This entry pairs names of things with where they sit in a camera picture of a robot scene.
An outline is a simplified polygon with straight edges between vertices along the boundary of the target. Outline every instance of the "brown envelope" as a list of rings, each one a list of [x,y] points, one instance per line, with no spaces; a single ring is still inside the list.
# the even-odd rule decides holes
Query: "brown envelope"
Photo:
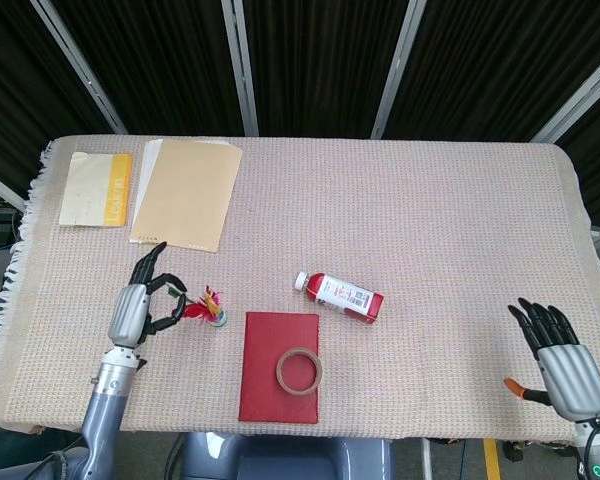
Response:
[[[131,240],[217,252],[241,157],[230,145],[165,139]]]

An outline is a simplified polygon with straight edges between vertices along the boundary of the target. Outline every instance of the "red book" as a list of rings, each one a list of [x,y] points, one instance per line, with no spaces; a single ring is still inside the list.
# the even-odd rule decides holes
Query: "red book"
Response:
[[[276,378],[278,359],[295,347],[318,354],[318,315],[247,312],[240,421],[318,423],[318,391],[291,395]],[[313,383],[316,372],[309,358],[296,355],[285,361],[282,376],[289,387],[303,390]]]

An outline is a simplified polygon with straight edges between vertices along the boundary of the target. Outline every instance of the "brown tape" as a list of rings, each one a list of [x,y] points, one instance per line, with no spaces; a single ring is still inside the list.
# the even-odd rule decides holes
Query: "brown tape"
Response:
[[[294,390],[293,388],[289,387],[286,383],[284,383],[284,379],[282,378],[282,365],[284,364],[284,362],[287,361],[289,357],[293,357],[295,355],[303,355],[305,357],[308,357],[309,360],[313,362],[313,365],[316,368],[315,380],[309,388],[306,388],[304,390]],[[318,385],[320,385],[320,381],[322,380],[322,363],[320,363],[320,359],[318,358],[318,356],[308,348],[292,348],[284,352],[282,356],[278,359],[278,364],[276,365],[276,377],[278,378],[278,383],[285,392],[296,396],[309,395],[310,393],[313,393],[313,391],[316,388],[318,388]]]

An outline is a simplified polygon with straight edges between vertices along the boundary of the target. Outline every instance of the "beige woven tablecloth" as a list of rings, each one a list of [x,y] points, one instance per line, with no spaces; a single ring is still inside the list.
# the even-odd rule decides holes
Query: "beige woven tablecloth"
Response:
[[[0,296],[0,425],[78,428],[121,287],[148,245],[124,228],[58,225],[71,153],[131,152],[129,215],[148,137],[53,142]],[[541,387],[507,304],[553,303],[600,365],[600,264],[577,179],[557,147],[229,138],[244,155],[218,254],[168,248],[156,274],[221,292],[227,325],[150,337],[123,428],[401,438],[565,439],[522,402]],[[191,178],[191,189],[196,179]],[[174,205],[188,218],[187,205]],[[365,325],[292,290],[299,270],[385,295]],[[173,299],[154,295],[154,317]],[[246,311],[320,315],[317,425],[238,422]]]

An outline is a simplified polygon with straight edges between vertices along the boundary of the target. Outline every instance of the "green indicator light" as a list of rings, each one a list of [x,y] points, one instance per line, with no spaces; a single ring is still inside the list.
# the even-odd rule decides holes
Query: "green indicator light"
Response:
[[[596,477],[600,477],[600,465],[594,465],[593,466],[593,474]]]

